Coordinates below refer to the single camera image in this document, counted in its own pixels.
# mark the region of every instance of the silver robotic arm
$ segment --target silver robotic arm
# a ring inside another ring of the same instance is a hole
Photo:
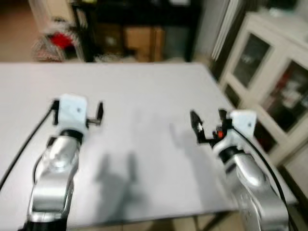
[[[242,149],[245,141],[239,134],[253,136],[256,114],[244,110],[228,114],[220,110],[219,115],[222,124],[213,132],[212,139],[205,137],[202,121],[194,111],[191,111],[192,128],[198,143],[209,143],[213,153],[222,160],[228,187],[238,202],[245,230],[289,230],[284,196],[280,198],[281,195],[276,194],[268,176],[252,155]]]
[[[85,98],[65,94],[57,101],[54,125],[56,135],[34,169],[34,186],[23,230],[66,230],[74,183],[78,170],[79,149],[87,135],[89,124],[100,125],[103,103],[97,118],[87,118]]]

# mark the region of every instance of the table surface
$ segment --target table surface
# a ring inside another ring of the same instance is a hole
[[[90,128],[80,151],[69,227],[237,209],[222,163],[210,147],[196,144],[190,128],[191,109],[208,134],[218,123],[218,108],[231,109],[201,64],[0,64],[0,73],[0,176],[52,99],[84,95],[89,116],[104,101],[102,125]],[[0,193],[0,230],[25,222],[34,163],[55,133],[51,122]],[[284,182],[282,187],[294,201]]]

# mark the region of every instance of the floor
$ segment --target floor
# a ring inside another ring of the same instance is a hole
[[[31,62],[31,47],[39,37],[27,0],[10,0],[0,5],[0,62]],[[195,57],[196,62],[209,66],[207,58],[202,55]],[[121,62],[136,62],[133,57],[122,59]],[[170,63],[183,62],[182,58],[167,60]],[[213,216],[199,216],[197,222],[192,217],[165,219],[110,227],[76,229],[85,231],[198,231],[211,221]],[[234,213],[218,224],[212,231],[243,231],[238,214]]]

